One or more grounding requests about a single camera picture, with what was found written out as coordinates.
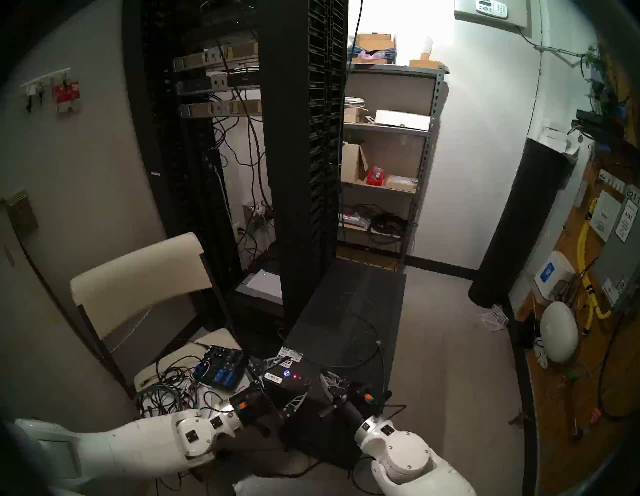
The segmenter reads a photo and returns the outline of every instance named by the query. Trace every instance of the cardboard box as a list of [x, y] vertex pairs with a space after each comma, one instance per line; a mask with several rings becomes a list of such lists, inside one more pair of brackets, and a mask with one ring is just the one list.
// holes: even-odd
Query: cardboard box
[[410, 67], [424, 67], [425, 69], [439, 69], [440, 62], [437, 60], [410, 60]]
[[360, 145], [343, 143], [340, 180], [342, 182], [357, 182], [358, 180], [364, 180], [367, 176], [368, 169], [369, 166], [362, 154], [362, 148]]
[[429, 130], [431, 117], [428, 115], [409, 114], [407, 112], [395, 112], [393, 110], [376, 110], [376, 123], [409, 127], [411, 129]]
[[372, 50], [388, 50], [396, 48], [396, 42], [391, 35], [382, 35], [378, 33], [363, 33], [356, 38], [356, 45], [364, 48], [367, 52]]
[[362, 122], [362, 116], [364, 115], [363, 107], [345, 107], [344, 108], [344, 122], [348, 124], [357, 124]]
[[431, 53], [421, 53], [420, 60], [410, 60], [409, 67], [424, 67], [425, 69], [439, 69], [439, 60], [429, 60]]
[[408, 191], [415, 193], [418, 189], [418, 180], [412, 177], [403, 177], [401, 175], [389, 175], [385, 177], [385, 186], [398, 191]]
[[360, 57], [354, 57], [351, 59], [352, 64], [386, 64], [387, 59], [383, 58], [374, 58], [374, 59], [366, 59]]

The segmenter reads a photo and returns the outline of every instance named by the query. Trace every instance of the white wall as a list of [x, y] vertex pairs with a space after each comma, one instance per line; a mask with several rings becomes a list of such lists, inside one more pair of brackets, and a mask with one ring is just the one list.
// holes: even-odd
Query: white wall
[[[568, 1], [541, 0], [543, 6], [543, 45], [584, 53], [590, 45], [596, 44], [596, 33], [591, 23]], [[540, 42], [540, 32], [536, 35]], [[586, 68], [585, 76], [589, 77]], [[582, 77], [579, 59], [560, 56], [552, 52], [542, 54], [540, 90], [531, 123], [529, 136], [538, 139], [543, 127], [553, 127], [568, 132], [576, 109], [591, 110], [587, 82]], [[533, 274], [542, 267], [553, 250], [563, 225], [571, 213], [573, 201], [582, 182], [582, 176], [589, 158], [592, 141], [586, 139], [580, 146], [572, 175], [567, 186], [558, 192], [547, 222], [540, 233], [538, 242], [523, 270], [513, 286], [509, 298], [514, 309], [518, 309], [531, 288]]]
[[[352, 34], [359, 6], [350, 2]], [[520, 164], [540, 56], [518, 34], [454, 19], [453, 0], [398, 0], [393, 8], [367, 0], [358, 31], [395, 33], [399, 65], [419, 58], [430, 36], [431, 59], [451, 71], [411, 253], [475, 269]]]
[[[121, 0], [93, 2], [46, 36], [0, 90], [0, 197], [27, 189], [39, 228], [26, 247], [78, 322], [72, 277], [165, 238], [129, 113], [121, 10]], [[80, 112], [56, 115], [47, 88], [42, 108], [36, 99], [28, 114], [20, 84], [65, 67], [80, 82]], [[135, 350], [119, 350], [127, 375], [193, 315], [187, 298], [155, 308]]]

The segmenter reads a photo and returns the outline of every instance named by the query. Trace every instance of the floor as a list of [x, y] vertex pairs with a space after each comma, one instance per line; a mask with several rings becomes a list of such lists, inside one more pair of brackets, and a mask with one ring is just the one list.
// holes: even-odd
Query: floor
[[[474, 487], [480, 496], [522, 492], [524, 435], [508, 421], [518, 414], [520, 393], [509, 337], [487, 330], [478, 315], [485, 310], [468, 298], [470, 281], [406, 268], [407, 284], [390, 390], [393, 403], [407, 409], [394, 418], [399, 429], [419, 434]], [[227, 460], [202, 467], [208, 494], [230, 495], [230, 482], [248, 475], [295, 473], [308, 466], [306, 455], [283, 452], [275, 436], [262, 439], [247, 429], [232, 443]], [[368, 462], [356, 480], [379, 492]], [[175, 476], [165, 480], [178, 487]], [[204, 495], [193, 477], [182, 479], [181, 494]], [[240, 495], [303, 491], [307, 495], [361, 495], [336, 467], [320, 465], [301, 479], [248, 480]], [[160, 494], [176, 494], [160, 486]], [[147, 494], [156, 494], [155, 486]]]

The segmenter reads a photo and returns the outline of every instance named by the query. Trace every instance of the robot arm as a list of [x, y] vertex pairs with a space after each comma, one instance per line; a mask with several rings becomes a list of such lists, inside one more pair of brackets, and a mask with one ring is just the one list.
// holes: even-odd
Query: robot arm
[[364, 454], [374, 458], [371, 471], [386, 496], [476, 496], [471, 484], [419, 435], [398, 431], [382, 416], [364, 417], [351, 401], [359, 398], [360, 405], [374, 403], [362, 388], [354, 388], [330, 372], [321, 375], [321, 383], [332, 400], [327, 411], [341, 412], [355, 430], [354, 441]]
[[[362, 388], [353, 388], [326, 372], [321, 383], [332, 405], [322, 416], [338, 410], [352, 425], [354, 441], [374, 458], [371, 470], [387, 496], [475, 496], [469, 483], [450, 464], [435, 454], [423, 439], [398, 431], [390, 420], [365, 417], [352, 403], [367, 412], [374, 403]], [[278, 414], [288, 419], [304, 396], [296, 397]], [[45, 452], [44, 468], [52, 483], [64, 489], [79, 488], [96, 477], [158, 477], [195, 468], [213, 460], [213, 447], [222, 435], [236, 436], [273, 409], [273, 403], [257, 382], [217, 405], [208, 418], [200, 410], [160, 415], [130, 422], [103, 433], [73, 433], [38, 420], [17, 420], [26, 439], [26, 450]]]

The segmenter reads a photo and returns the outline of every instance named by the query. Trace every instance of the chair backrest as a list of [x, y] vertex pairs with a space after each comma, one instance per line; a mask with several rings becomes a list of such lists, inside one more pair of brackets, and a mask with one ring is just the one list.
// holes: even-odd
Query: chair backrest
[[192, 232], [106, 262], [71, 279], [71, 293], [103, 339], [138, 312], [180, 294], [212, 287]]

